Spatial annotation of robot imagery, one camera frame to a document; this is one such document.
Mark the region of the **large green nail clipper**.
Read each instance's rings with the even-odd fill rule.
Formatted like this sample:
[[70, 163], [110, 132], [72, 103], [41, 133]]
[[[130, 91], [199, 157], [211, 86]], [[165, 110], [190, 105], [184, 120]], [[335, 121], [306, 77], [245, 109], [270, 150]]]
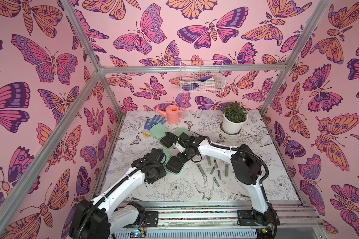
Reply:
[[209, 156], [207, 156], [206, 159], [207, 159], [208, 165], [211, 166], [211, 158]]

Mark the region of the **green clipper case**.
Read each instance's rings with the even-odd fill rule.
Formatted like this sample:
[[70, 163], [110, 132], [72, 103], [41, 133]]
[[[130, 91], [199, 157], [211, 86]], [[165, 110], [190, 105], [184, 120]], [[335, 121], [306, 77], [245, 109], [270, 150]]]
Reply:
[[174, 175], [179, 175], [184, 167], [184, 163], [176, 155], [172, 155], [167, 149], [161, 148], [164, 153], [164, 157], [161, 160], [166, 172]]

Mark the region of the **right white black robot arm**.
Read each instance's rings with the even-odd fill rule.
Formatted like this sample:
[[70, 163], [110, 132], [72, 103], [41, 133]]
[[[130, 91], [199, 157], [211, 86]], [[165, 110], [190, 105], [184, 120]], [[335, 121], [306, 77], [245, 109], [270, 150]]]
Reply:
[[184, 165], [192, 161], [195, 156], [209, 156], [229, 163], [235, 178], [247, 188], [255, 225], [275, 228], [280, 226], [278, 215], [268, 200], [263, 186], [263, 181], [269, 176], [269, 169], [248, 145], [226, 146], [212, 142], [208, 136], [203, 135], [188, 136], [182, 133], [176, 136], [171, 132], [166, 132], [165, 135], [179, 151], [176, 156], [168, 160], [166, 170], [180, 173]]

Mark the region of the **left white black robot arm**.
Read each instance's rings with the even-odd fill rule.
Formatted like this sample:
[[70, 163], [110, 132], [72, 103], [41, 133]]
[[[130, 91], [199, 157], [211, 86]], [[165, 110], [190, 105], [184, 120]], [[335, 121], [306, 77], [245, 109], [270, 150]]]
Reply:
[[118, 207], [144, 182], [154, 183], [166, 176], [162, 164], [164, 157], [162, 149], [152, 148], [151, 152], [134, 160], [124, 176], [104, 193], [90, 201], [81, 201], [73, 215], [69, 236], [72, 239], [111, 239], [127, 225], [140, 225], [145, 213], [143, 206], [127, 203], [123, 208]]

